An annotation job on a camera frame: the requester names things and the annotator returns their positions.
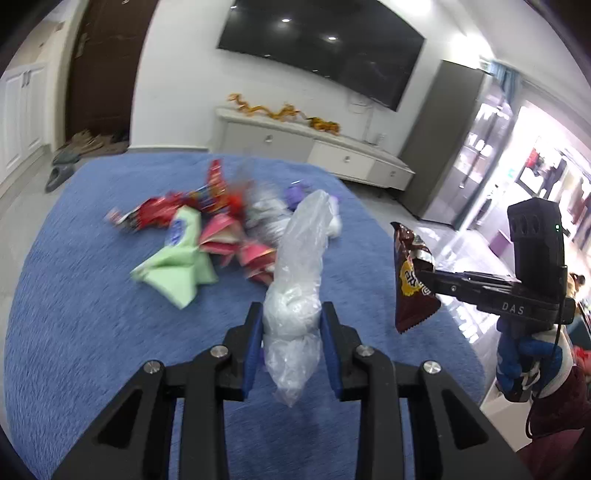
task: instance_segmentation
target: metal screw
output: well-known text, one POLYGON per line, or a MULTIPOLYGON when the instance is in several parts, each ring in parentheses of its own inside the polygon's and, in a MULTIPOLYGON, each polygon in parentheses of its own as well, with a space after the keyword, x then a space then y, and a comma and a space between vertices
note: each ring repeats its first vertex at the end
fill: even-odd
POLYGON ((228 354, 228 348, 223 345, 216 345, 209 351, 215 358, 222 358, 228 354))
POLYGON ((144 363, 144 372, 147 374, 155 374, 160 371, 160 362, 157 360, 150 360, 149 362, 144 363))
POLYGON ((375 350, 367 345, 359 345, 355 351, 357 352, 357 354, 359 356, 372 356, 375 352, 375 350))
POLYGON ((439 365, 435 360, 428 360, 423 363, 423 370, 428 374, 435 375, 441 371, 441 365, 439 365))

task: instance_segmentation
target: blue gripper pad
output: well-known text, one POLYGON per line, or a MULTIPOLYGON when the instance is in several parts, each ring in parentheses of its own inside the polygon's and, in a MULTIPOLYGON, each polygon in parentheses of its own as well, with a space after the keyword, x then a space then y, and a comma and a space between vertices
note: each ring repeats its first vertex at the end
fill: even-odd
POLYGON ((324 359, 326 360, 326 370, 329 374, 330 388, 335 392, 335 396, 340 399, 343 394, 340 361, 336 352, 335 340, 332 331, 330 330, 330 325, 326 320, 324 309, 320 316, 320 334, 322 335, 322 347, 324 349, 324 359))
POLYGON ((259 309, 259 315, 256 317, 255 324, 252 327, 251 336, 248 339, 246 355, 244 357, 244 378, 242 381, 242 393, 247 398, 255 382, 256 368, 261 357, 262 342, 262 307, 259 309))

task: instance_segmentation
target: slipper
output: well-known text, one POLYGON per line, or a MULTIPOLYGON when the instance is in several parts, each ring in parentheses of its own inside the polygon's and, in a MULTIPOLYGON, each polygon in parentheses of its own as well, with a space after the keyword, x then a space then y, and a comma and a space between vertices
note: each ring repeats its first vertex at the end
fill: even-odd
POLYGON ((51 163, 53 165, 68 165, 78 162, 81 159, 80 154, 73 152, 69 148, 65 148, 57 153, 51 163))
POLYGON ((45 185, 45 193, 53 192, 62 183, 64 183, 67 179, 69 179, 72 175, 74 175, 74 165, 73 164, 60 165, 57 167, 53 167, 51 169, 51 173, 49 174, 49 179, 47 180, 47 184, 45 185))
POLYGON ((89 130, 83 130, 82 132, 78 132, 72 136, 72 143, 77 145, 84 145, 87 144, 90 140, 92 140, 92 134, 89 130))
POLYGON ((90 153, 94 150, 98 150, 99 148, 103 147, 105 142, 99 139, 99 137, 91 138, 85 145, 76 148, 80 155, 84 155, 86 153, 90 153))

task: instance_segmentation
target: curtain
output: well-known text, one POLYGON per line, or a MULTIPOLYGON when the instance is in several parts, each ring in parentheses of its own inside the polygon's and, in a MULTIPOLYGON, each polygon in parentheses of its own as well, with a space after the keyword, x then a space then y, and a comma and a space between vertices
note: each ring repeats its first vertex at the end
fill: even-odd
POLYGON ((507 97, 507 103, 511 106, 511 109, 515 112, 514 101, 517 94, 517 89, 521 84, 521 74, 502 63, 492 61, 488 67, 488 73, 497 79, 505 92, 507 97))

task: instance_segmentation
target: white cabinet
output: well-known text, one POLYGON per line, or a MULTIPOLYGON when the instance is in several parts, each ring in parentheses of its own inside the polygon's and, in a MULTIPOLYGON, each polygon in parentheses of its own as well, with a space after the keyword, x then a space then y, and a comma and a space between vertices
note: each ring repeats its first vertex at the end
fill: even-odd
POLYGON ((44 143, 45 76, 46 70, 44 66, 32 67, 27 74, 23 129, 21 132, 25 158, 44 143))
POLYGON ((414 172, 394 155, 343 135, 219 108, 212 152, 307 162, 344 179, 404 190, 414 172))
POLYGON ((0 181, 44 144, 45 65, 23 65, 0 77, 0 181))
POLYGON ((308 163, 338 176, 365 180, 374 166, 374 159, 346 148, 317 141, 308 163))
POLYGON ((271 128, 231 123, 226 127, 220 152, 305 162, 313 145, 314 140, 309 137, 271 128))
POLYGON ((376 160, 365 180, 372 185, 397 190, 406 190, 413 173, 405 168, 376 160))

